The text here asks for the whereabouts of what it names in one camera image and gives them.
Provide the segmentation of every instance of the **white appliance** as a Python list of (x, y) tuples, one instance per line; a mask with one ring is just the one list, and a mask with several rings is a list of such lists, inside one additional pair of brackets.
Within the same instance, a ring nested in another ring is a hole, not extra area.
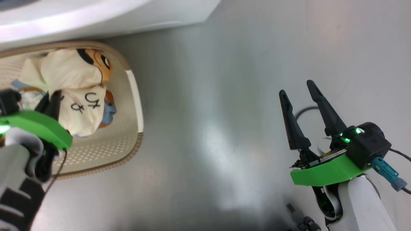
[(0, 51), (205, 21), (220, 0), (3, 0)]

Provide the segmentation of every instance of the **laundry basket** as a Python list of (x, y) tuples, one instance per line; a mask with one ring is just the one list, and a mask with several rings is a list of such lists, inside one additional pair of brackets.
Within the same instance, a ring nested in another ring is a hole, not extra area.
[[(99, 42), (59, 42), (25, 47), (0, 53), (0, 88), (11, 87), (20, 76), (26, 58), (57, 49), (99, 50), (113, 65), (107, 89), (114, 96), (117, 113), (112, 123), (86, 138), (74, 138), (59, 179), (97, 173), (120, 166), (139, 150), (143, 139), (143, 112), (137, 83), (126, 59), (115, 49)], [(62, 159), (54, 162), (53, 173)]]

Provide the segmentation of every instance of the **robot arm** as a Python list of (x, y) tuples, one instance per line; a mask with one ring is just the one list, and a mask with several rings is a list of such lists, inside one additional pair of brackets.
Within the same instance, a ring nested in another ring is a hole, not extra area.
[(60, 97), (61, 91), (50, 100), (47, 94), (35, 111), (19, 112), (20, 95), (0, 91), (0, 126), (10, 128), (0, 148), (0, 230), (30, 230), (53, 160), (71, 147), (72, 137), (58, 123)]
[(307, 86), (318, 104), (325, 133), (332, 141), (329, 152), (321, 156), (314, 154), (292, 113), (293, 107), (285, 91), (280, 91), (289, 146), (300, 152), (300, 159), (292, 166), (295, 170), (291, 171), (294, 184), (313, 188), (331, 231), (395, 231), (376, 189), (364, 176), (366, 171), (374, 169), (397, 192), (409, 192), (406, 182), (384, 160), (392, 150), (391, 143), (374, 123), (347, 127), (315, 83), (308, 80)]

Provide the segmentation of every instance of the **white fabric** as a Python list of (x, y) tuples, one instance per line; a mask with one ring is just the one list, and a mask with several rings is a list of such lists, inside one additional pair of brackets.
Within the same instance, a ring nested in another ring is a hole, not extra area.
[(49, 92), (62, 90), (59, 123), (72, 135), (89, 136), (99, 127), (106, 87), (101, 71), (77, 50), (58, 50), (24, 62), (20, 82)]

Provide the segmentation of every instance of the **cable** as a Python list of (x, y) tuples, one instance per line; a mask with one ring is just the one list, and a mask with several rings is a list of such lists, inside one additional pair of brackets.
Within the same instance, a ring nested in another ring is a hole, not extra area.
[(309, 110), (314, 110), (314, 109), (319, 109), (317, 106), (310, 106), (310, 107), (306, 107), (304, 109), (302, 109), (301, 111), (297, 112), (297, 114), (295, 115), (296, 120), (298, 120), (298, 118), (306, 111)]
[(390, 151), (391, 151), (391, 152), (395, 152), (395, 153), (397, 153), (397, 154), (399, 154), (399, 155), (403, 156), (405, 159), (407, 159), (407, 160), (411, 161), (411, 157), (409, 157), (409, 156), (405, 155), (404, 153), (402, 153), (402, 152), (400, 152), (400, 151), (397, 151), (397, 150), (392, 149), (392, 148), (390, 148)]
[[(405, 159), (411, 161), (411, 157), (405, 155), (404, 153), (402, 153), (402, 152), (400, 152), (400, 151), (397, 151), (397, 150), (392, 149), (392, 148), (390, 148), (390, 151), (391, 151), (391, 152), (394, 152), (394, 153), (397, 153), (397, 154), (401, 155), (402, 157), (404, 157)], [(403, 187), (401, 190), (411, 195), (411, 191), (408, 190), (408, 189), (406, 189), (405, 187)]]
[(408, 189), (406, 189), (406, 188), (402, 188), (402, 190), (403, 190), (404, 192), (408, 193), (408, 194), (411, 194), (411, 191), (408, 190)]
[(60, 168), (58, 169), (54, 179), (51, 181), (50, 185), (47, 187), (46, 192), (44, 193), (44, 196), (48, 193), (48, 191), (50, 190), (51, 186), (53, 186), (55, 180), (57, 180), (57, 177), (60, 175), (61, 170), (63, 169), (64, 163), (66, 162), (67, 159), (67, 149), (64, 149), (64, 159), (63, 162), (60, 165)]
[(363, 173), (363, 176), (371, 183), (371, 185), (373, 186), (373, 188), (374, 188), (375, 192), (377, 193), (378, 197), (381, 199), (380, 192), (378, 191), (375, 184), (371, 181), (371, 179), (368, 178), (368, 175)]

